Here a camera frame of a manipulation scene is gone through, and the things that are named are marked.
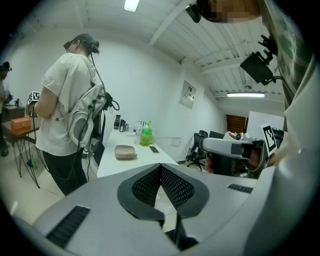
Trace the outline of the person's right hand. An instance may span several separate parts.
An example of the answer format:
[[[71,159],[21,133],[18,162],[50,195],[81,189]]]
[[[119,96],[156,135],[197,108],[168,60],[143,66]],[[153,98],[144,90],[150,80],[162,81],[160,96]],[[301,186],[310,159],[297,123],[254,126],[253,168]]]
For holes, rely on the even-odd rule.
[[[260,165],[261,150],[260,149],[252,149],[249,160],[250,160],[250,163],[248,165],[248,168],[249,168],[249,170],[254,171]]]

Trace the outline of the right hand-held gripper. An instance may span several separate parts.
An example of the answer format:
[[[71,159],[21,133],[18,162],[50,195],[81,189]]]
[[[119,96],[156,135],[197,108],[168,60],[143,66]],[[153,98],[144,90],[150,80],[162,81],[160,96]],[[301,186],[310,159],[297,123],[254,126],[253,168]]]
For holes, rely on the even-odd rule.
[[[232,140],[203,138],[199,147],[206,153],[205,170],[207,172],[257,179],[263,169],[275,163],[276,151],[283,138],[283,130],[272,128],[267,123],[258,126],[251,133],[231,133]],[[249,170],[252,149],[261,150],[260,163],[255,170]],[[233,171],[233,164],[236,160],[238,161]]]

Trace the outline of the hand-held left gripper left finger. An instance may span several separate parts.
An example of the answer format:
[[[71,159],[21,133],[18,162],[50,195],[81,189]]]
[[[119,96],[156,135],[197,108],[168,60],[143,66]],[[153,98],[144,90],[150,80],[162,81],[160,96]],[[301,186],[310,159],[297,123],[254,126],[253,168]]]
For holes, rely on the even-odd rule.
[[[155,208],[165,177],[177,181],[176,164],[148,164],[86,183],[34,223],[35,242],[48,256],[176,256]]]

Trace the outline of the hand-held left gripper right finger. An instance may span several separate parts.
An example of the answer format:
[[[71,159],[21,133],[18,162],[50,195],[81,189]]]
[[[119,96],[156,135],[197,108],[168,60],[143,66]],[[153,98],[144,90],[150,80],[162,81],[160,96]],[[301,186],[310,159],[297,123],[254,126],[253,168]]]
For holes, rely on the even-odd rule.
[[[179,250],[199,244],[241,208],[257,180],[161,165],[161,187],[176,210],[169,237]]]

